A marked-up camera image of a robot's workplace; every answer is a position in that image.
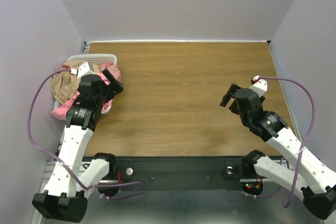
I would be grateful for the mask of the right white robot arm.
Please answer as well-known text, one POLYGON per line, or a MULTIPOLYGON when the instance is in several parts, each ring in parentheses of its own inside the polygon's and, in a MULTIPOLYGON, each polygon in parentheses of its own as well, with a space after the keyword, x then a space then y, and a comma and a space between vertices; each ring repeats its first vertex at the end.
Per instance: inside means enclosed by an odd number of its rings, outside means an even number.
POLYGON ((225 107, 233 99, 229 109, 239 115, 243 126, 276 149, 299 171, 294 172, 274 162, 258 150, 244 157, 241 170, 248 177, 266 177, 287 190, 293 190, 315 217, 326 220, 335 211, 335 172, 301 145, 284 119, 263 109, 267 89, 267 81, 263 79, 249 88, 232 84, 220 105, 225 107))

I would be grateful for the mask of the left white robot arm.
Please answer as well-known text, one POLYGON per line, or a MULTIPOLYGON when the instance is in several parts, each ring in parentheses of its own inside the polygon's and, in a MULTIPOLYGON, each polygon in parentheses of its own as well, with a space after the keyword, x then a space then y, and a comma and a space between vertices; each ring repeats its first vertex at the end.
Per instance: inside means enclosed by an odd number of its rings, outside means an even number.
POLYGON ((88 198, 103 177, 117 172, 115 156, 98 153, 90 167, 79 176, 82 158, 103 105, 123 91, 122 84, 105 69, 101 75, 89 70, 73 70, 79 78, 78 96, 66 112, 64 138, 54 170, 42 193, 32 204, 46 219, 79 223, 85 216, 88 198))

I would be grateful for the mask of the dusty pink t shirt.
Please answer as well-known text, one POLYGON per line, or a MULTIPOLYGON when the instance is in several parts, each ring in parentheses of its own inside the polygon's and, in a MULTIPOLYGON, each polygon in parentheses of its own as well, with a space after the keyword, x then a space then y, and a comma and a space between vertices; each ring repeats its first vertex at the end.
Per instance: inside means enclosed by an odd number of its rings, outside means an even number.
POLYGON ((99 69, 100 69, 100 72, 103 72, 104 70, 108 70, 116 80, 121 82, 121 72, 118 66, 114 64, 113 62, 109 61, 106 63, 101 63, 99 65, 99 69))

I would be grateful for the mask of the beige t shirt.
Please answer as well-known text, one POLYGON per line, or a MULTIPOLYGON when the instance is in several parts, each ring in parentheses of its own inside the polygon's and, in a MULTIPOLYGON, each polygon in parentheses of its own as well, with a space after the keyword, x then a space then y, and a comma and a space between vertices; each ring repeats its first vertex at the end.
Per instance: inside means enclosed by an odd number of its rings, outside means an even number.
POLYGON ((77 76, 67 71, 53 75, 50 78, 50 88, 55 100, 61 105, 70 100, 77 93, 79 81, 77 76))

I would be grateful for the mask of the white plastic laundry basket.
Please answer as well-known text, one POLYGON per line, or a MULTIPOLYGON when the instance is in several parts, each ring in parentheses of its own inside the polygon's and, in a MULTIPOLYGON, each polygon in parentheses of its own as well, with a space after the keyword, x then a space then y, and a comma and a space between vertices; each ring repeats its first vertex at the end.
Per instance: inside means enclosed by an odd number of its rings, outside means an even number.
MULTIPOLYGON (((61 68, 62 69, 70 69, 70 68, 75 68, 78 69, 78 67, 84 63, 85 61, 88 61, 93 64, 94 71, 98 74, 100 74, 100 69, 99 65, 101 63, 106 63, 106 62, 113 62, 114 64, 117 65, 117 57, 113 54, 87 54, 87 55, 74 55, 71 56, 65 61, 61 68)), ((54 109, 58 108, 61 106, 56 100, 54 104, 54 109)))

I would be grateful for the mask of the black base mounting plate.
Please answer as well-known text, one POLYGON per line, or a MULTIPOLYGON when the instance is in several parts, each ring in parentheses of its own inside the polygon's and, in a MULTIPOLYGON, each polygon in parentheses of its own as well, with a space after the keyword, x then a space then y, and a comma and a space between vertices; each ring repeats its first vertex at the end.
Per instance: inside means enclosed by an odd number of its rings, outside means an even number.
POLYGON ((260 178, 242 156, 118 156, 122 183, 141 182, 143 191, 241 190, 260 178))

